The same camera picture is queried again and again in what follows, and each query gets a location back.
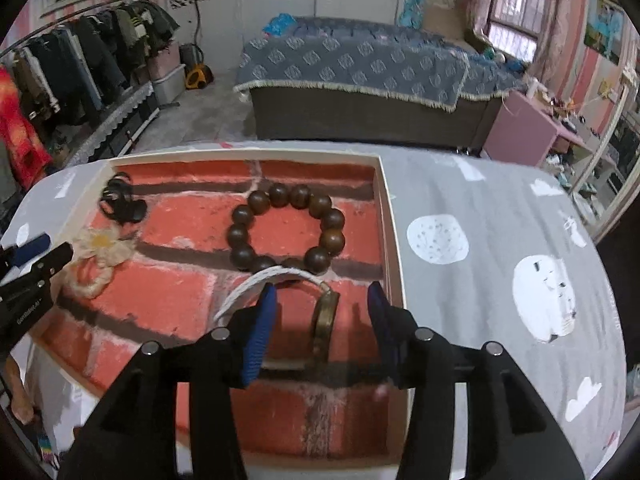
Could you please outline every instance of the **table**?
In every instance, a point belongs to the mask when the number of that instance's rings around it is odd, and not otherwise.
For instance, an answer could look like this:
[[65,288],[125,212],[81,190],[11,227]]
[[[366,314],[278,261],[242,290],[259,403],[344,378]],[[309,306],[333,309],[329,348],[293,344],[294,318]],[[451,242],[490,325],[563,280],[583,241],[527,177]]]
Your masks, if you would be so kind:
[[[593,139],[585,141],[584,135],[574,134],[553,120],[539,101],[513,91],[498,112],[484,150],[492,160],[537,167],[559,138],[583,148],[584,155],[594,153],[598,147]],[[615,166],[608,155],[604,159]]]

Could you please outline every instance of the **beige flower ornament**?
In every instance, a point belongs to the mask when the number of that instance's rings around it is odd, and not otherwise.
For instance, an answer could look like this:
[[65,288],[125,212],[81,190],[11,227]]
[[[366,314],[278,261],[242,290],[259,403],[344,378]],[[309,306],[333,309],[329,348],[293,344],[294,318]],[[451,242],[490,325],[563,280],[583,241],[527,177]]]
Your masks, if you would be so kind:
[[[135,252],[134,240],[120,240],[116,225],[106,229],[83,228],[71,242],[74,257],[66,266],[65,283],[80,298],[92,300],[98,296],[113,278],[113,267],[129,260]],[[98,274],[92,280],[81,283],[81,266],[93,259]]]

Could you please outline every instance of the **blue bedspread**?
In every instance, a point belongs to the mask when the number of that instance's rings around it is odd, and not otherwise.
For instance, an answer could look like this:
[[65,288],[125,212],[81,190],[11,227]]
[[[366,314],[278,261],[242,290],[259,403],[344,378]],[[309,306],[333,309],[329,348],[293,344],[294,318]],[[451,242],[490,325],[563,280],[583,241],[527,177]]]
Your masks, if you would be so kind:
[[327,88],[417,102],[449,112],[458,99],[486,101],[523,83],[493,61],[438,34],[381,23],[296,18],[280,37],[244,46],[236,91]]

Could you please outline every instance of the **plastic container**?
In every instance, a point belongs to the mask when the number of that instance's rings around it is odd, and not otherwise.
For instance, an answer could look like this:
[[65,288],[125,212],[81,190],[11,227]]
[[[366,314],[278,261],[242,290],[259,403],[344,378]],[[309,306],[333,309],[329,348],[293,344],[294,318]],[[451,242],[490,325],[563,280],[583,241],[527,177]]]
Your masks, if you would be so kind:
[[146,62],[152,81],[167,77],[180,65],[180,46],[177,41],[171,41],[167,48],[158,52]]
[[165,105],[172,102],[180,95],[184,89],[184,65],[180,64],[167,76],[157,81],[153,81],[156,97],[159,105]]

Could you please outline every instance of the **white rope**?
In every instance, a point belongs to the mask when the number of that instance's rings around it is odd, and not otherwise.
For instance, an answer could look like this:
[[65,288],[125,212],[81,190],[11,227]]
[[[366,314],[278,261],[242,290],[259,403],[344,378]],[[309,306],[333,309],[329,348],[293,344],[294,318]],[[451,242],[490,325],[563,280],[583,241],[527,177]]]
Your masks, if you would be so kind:
[[256,272],[253,276],[242,282],[234,291],[226,297],[226,300],[213,317],[213,323],[217,323],[231,308],[238,302],[240,297],[245,293],[255,293],[254,288],[263,283],[271,282],[274,278],[280,277],[278,282],[290,280],[293,277],[303,278],[308,282],[320,287],[322,292],[330,290],[329,286],[317,276],[314,276],[306,270],[295,269],[293,267],[274,266],[268,269]]

